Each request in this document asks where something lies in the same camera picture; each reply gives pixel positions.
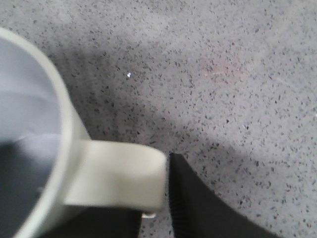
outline black object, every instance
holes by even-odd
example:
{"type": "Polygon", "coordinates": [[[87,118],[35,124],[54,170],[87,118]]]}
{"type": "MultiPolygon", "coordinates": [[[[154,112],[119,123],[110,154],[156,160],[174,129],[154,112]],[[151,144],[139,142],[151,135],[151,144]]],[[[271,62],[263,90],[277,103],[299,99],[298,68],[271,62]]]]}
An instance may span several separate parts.
{"type": "Polygon", "coordinates": [[[169,206],[176,238],[277,238],[221,201],[178,154],[170,154],[169,206]]]}
{"type": "Polygon", "coordinates": [[[137,238],[142,212],[91,207],[40,238],[137,238]]]}

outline speckled countertop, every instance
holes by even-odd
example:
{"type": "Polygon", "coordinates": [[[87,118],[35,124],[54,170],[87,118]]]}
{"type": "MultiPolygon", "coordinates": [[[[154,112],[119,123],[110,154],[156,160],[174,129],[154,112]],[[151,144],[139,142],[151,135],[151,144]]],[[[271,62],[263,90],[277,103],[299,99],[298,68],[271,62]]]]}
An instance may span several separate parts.
{"type": "MultiPolygon", "coordinates": [[[[12,0],[0,26],[51,58],[94,139],[186,154],[250,220],[317,236],[314,0],[12,0]]],[[[140,237],[170,230],[166,202],[140,237]]]]}

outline pink stain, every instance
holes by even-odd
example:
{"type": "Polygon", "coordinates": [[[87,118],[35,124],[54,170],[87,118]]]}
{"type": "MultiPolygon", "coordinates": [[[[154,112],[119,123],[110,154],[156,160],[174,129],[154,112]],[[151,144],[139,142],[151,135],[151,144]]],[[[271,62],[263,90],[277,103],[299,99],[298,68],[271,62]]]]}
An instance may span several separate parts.
{"type": "Polygon", "coordinates": [[[241,64],[232,62],[230,59],[224,60],[220,58],[200,58],[199,66],[201,76],[209,78],[217,84],[234,84],[239,80],[241,64]]]}

